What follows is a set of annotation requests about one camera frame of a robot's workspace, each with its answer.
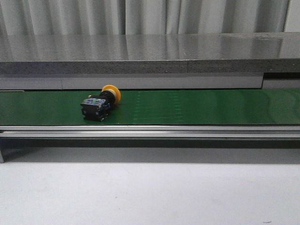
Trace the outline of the green conveyor belt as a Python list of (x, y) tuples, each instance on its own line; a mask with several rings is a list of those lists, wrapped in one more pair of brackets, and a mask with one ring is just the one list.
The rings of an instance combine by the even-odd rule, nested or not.
[[(3, 91), (0, 123), (89, 125), (81, 102), (97, 90)], [(103, 120), (108, 125), (299, 124), (298, 89), (124, 90)]]

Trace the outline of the grey cabinet panel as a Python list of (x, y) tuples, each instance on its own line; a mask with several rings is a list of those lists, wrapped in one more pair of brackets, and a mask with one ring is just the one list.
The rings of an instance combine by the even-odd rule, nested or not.
[(298, 73), (13, 74), (0, 76), (1, 90), (277, 89), (300, 87)]

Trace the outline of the dark granite counter slab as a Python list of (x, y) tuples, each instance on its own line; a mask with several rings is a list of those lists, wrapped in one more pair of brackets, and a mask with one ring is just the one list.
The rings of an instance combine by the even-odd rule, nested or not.
[(0, 38), (8, 74), (299, 72), (297, 32), (14, 35)]

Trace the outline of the grey curtain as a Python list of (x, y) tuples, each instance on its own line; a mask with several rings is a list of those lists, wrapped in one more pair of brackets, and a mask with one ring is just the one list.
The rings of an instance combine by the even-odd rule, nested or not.
[(2, 35), (299, 31), (297, 0), (3, 0)]

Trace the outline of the yellow push button switch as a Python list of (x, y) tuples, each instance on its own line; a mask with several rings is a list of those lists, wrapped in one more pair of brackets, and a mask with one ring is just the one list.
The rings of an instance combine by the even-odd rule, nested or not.
[(113, 104), (121, 100), (121, 92), (114, 85), (106, 85), (99, 95), (89, 95), (80, 104), (85, 120), (102, 121)]

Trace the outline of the aluminium conveyor frame rail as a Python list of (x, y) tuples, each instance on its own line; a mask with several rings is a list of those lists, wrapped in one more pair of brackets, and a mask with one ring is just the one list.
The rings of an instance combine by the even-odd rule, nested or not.
[(298, 125), (2, 126), (0, 160), (298, 164)]

